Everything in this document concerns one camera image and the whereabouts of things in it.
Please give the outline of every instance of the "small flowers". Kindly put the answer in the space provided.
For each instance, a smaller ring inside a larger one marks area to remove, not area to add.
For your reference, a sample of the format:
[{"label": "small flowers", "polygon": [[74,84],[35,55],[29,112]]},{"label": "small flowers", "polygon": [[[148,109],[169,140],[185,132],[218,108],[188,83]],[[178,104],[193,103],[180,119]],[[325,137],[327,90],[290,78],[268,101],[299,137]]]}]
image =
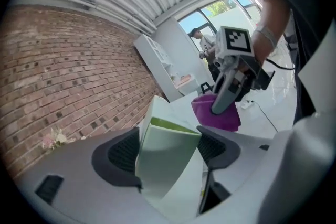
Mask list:
[{"label": "small flowers", "polygon": [[47,134],[42,141],[42,148],[47,151],[53,151],[58,147],[61,147],[65,144],[69,144],[76,141],[75,138],[67,139],[65,135],[62,134],[62,129],[54,130],[51,128],[50,134]]}]

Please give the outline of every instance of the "hand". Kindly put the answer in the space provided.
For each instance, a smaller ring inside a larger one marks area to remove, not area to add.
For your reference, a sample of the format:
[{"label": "hand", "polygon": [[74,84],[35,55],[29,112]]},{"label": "hand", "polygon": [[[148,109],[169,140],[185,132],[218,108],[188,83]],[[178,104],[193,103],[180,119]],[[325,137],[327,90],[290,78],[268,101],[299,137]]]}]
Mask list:
[{"label": "hand", "polygon": [[200,51],[199,58],[201,58],[201,59],[205,58],[205,53],[203,51]]}]

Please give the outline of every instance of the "green paper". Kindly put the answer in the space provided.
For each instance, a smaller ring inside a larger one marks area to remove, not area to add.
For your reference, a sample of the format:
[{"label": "green paper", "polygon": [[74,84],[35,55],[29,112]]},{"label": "green paper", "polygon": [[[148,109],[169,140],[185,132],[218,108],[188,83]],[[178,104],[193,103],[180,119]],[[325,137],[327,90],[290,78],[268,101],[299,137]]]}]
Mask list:
[{"label": "green paper", "polygon": [[151,119],[150,123],[154,126],[167,128],[167,129],[170,129],[170,130],[175,130],[175,131],[180,131],[180,132],[185,132],[185,133],[198,134],[198,133],[196,133],[196,132],[194,132],[194,131],[192,131],[188,128],[185,128],[185,127],[182,127],[182,126],[177,125],[175,123],[172,123],[172,122],[169,122],[169,121],[166,121],[166,120],[162,120],[162,119],[159,119],[159,118],[155,118],[155,117],[153,117]]}]

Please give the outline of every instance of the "trees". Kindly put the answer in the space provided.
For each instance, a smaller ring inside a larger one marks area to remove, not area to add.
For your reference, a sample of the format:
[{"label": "trees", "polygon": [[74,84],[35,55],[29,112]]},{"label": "trees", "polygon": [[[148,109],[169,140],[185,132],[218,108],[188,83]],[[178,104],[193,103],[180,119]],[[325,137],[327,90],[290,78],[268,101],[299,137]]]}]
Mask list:
[{"label": "trees", "polygon": [[218,14],[233,9],[236,6],[237,4],[233,0],[220,0],[207,6],[206,9],[211,12],[209,17],[214,17]]}]

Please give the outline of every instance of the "purple cloth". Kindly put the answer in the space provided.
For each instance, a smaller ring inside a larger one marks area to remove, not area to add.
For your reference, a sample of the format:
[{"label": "purple cloth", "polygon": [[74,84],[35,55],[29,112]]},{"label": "purple cloth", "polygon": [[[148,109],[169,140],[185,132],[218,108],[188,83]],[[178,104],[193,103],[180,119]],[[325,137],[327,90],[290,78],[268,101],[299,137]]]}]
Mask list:
[{"label": "purple cloth", "polygon": [[204,94],[191,102],[194,113],[201,125],[236,132],[240,126],[240,117],[233,102],[222,114],[215,115],[211,106],[215,102],[216,94]]}]

